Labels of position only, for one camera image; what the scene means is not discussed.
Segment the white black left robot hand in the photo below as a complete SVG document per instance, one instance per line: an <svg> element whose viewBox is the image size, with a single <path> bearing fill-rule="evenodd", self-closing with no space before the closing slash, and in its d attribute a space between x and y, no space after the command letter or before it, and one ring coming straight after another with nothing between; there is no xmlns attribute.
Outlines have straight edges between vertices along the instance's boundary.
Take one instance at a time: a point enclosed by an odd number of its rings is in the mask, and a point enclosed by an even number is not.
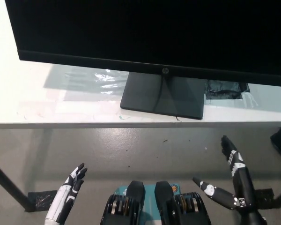
<svg viewBox="0 0 281 225"><path fill-rule="evenodd" d="M87 168L81 163L67 177L57 191L45 217L44 225L64 225L74 205L79 190L84 183Z"/></svg>

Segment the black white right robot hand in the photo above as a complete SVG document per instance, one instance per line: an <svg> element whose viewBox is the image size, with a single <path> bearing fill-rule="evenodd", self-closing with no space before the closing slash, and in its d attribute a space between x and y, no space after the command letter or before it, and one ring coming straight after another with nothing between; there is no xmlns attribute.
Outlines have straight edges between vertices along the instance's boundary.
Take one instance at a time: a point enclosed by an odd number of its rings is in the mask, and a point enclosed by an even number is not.
<svg viewBox="0 0 281 225"><path fill-rule="evenodd" d="M236 210L241 217L241 225L266 225L266 219L258 211L253 182L240 152L225 135L221 138L221 147L229 164L235 193L232 194L196 177L193 177L193 182L212 201L229 210Z"/></svg>

